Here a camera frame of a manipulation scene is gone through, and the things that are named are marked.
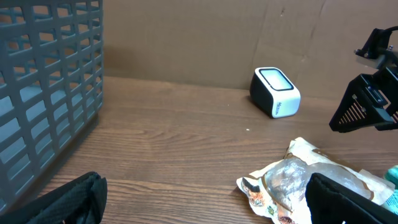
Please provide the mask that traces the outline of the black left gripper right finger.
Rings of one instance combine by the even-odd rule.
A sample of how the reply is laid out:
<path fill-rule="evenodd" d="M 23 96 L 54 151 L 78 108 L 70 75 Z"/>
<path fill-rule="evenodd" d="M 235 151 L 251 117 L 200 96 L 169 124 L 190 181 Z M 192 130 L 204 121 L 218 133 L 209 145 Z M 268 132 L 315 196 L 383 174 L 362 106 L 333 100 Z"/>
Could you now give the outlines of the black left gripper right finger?
<path fill-rule="evenodd" d="M 397 215 L 345 186 L 314 173 L 305 198 L 313 224 L 397 224 Z"/>

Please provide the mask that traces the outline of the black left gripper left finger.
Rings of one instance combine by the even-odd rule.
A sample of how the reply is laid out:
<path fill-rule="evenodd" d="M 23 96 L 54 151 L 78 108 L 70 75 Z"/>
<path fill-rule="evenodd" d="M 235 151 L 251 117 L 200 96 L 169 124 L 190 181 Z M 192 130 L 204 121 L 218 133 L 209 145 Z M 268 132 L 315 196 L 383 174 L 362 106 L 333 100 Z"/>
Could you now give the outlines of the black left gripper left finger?
<path fill-rule="evenodd" d="M 1 224 L 99 224 L 106 208 L 107 180 L 96 172 L 79 178 L 1 216 Z"/>

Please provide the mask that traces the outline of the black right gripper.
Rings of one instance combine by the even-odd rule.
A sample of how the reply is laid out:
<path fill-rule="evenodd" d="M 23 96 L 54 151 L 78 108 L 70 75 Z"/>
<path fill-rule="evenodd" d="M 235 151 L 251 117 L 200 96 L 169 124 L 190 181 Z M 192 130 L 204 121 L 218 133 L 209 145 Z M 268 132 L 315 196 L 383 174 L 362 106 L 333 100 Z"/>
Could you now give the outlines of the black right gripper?
<path fill-rule="evenodd" d="M 397 50 L 389 44 L 397 27 L 375 28 L 355 55 L 387 62 L 372 75 L 360 74 L 348 84 L 343 99 L 329 122 L 332 131 L 348 133 L 375 127 L 379 131 L 397 129 Z"/>

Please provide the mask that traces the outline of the brown white snack packet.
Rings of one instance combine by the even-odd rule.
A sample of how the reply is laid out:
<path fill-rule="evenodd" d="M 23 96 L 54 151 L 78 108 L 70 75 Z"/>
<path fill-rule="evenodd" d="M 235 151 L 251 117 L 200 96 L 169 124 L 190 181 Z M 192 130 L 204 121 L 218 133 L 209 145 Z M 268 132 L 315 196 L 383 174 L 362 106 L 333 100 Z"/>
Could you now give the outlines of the brown white snack packet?
<path fill-rule="evenodd" d="M 383 207 L 395 185 L 357 169 L 310 144 L 303 138 L 290 142 L 282 160 L 238 178 L 238 188 L 256 215 L 274 223 L 312 223 L 305 198 L 306 186 L 320 173 Z"/>

